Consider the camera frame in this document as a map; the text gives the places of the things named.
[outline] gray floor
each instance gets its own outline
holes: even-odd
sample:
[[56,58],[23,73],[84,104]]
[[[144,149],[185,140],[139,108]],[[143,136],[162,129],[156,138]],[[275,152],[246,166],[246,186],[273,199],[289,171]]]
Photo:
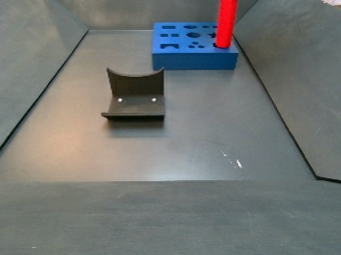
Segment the gray floor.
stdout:
[[166,72],[164,122],[110,123],[106,69],[152,71],[151,31],[91,31],[0,152],[0,180],[312,180],[242,54]]
[[338,255],[338,184],[0,185],[1,254]]

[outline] black plastic part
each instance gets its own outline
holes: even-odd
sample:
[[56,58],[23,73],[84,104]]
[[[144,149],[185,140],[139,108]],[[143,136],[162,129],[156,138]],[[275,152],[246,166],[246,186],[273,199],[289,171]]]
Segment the black plastic part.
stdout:
[[107,69],[112,101],[107,119],[163,119],[166,115],[164,70],[150,75],[127,76]]

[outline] hole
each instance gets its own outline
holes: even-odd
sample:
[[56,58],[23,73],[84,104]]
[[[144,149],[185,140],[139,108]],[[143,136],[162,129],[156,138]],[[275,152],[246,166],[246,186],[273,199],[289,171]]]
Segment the hole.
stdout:
[[195,33],[195,32],[187,33],[186,35],[187,35],[189,37],[191,37],[191,38],[198,38],[198,37],[199,37],[199,34]]
[[190,26],[190,25],[183,26],[183,27],[187,28],[187,29],[195,29],[197,28],[197,26]]
[[174,47],[178,49],[178,44],[162,44],[162,49],[164,49],[166,47]]
[[175,29],[175,26],[163,26],[163,29]]
[[211,34],[207,34],[210,36],[210,38],[215,38],[217,34],[215,33],[211,33]]

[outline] blue foam block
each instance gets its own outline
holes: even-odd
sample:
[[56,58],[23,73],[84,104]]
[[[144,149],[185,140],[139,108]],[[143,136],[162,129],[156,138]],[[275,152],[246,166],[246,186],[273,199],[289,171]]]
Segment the blue foam block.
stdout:
[[154,28],[154,69],[234,69],[238,50],[214,47],[214,22],[163,22]]

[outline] gray surface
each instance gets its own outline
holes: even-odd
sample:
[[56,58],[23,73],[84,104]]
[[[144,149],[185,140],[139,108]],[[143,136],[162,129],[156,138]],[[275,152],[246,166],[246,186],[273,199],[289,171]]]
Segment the gray surface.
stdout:
[[[215,21],[219,0],[59,0],[91,29],[151,29],[162,21]],[[238,1],[241,18],[258,0]]]
[[31,183],[0,193],[5,255],[340,254],[332,183]]
[[166,72],[163,122],[100,116],[106,69],[152,72],[151,31],[91,31],[0,152],[0,181],[313,179],[241,54],[234,71]]
[[86,32],[53,0],[0,2],[0,146]]
[[261,0],[234,34],[316,174],[341,180],[340,23],[318,0]]

